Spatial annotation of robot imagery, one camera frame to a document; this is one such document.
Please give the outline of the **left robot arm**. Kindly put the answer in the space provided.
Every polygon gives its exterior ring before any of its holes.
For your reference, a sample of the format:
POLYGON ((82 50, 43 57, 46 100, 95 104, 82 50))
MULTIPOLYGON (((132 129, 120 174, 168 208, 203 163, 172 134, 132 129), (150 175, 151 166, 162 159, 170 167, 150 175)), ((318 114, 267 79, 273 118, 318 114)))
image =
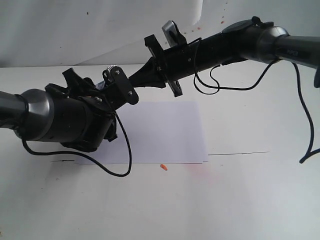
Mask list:
POLYGON ((44 90, 0 93, 0 126, 24 141, 59 143, 94 152, 102 141, 117 138, 115 114, 89 77, 72 68, 62 73, 66 87, 49 83, 44 90))

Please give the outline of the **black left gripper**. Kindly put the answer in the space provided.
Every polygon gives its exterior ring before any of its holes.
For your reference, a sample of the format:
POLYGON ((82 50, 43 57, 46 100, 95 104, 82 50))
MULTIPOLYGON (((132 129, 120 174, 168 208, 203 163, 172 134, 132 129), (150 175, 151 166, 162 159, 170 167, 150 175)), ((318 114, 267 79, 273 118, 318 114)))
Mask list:
POLYGON ((53 120, 44 141, 90 153, 98 149, 115 116, 97 98, 98 89, 89 77, 82 78, 72 68, 62 73, 67 87, 49 83, 45 92, 53 101, 53 120))

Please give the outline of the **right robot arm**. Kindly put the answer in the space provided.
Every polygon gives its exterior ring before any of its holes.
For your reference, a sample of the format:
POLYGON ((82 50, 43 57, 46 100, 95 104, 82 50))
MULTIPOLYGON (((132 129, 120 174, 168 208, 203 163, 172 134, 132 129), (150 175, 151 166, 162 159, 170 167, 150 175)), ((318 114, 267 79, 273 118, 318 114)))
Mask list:
POLYGON ((236 22, 205 39, 187 42, 177 24, 169 20, 162 31, 169 44, 163 49, 154 35, 144 39, 151 58, 129 77, 133 87, 165 88, 168 84, 174 96, 182 95, 179 80, 210 68, 247 60, 272 65, 288 61, 316 69, 314 87, 320 86, 320 39, 293 36, 272 21, 259 17, 236 22))

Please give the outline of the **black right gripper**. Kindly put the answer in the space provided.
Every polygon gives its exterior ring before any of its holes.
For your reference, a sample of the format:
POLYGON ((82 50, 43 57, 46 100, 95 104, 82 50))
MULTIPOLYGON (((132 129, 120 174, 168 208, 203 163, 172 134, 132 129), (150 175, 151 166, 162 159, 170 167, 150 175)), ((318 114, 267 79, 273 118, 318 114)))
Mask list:
POLYGON ((173 95, 183 95, 179 79, 187 75, 193 67, 195 51, 192 45, 199 43, 200 39, 183 45, 170 47, 164 50, 155 35, 147 36, 144 44, 152 57, 128 79, 134 88, 159 88, 169 85, 173 95))

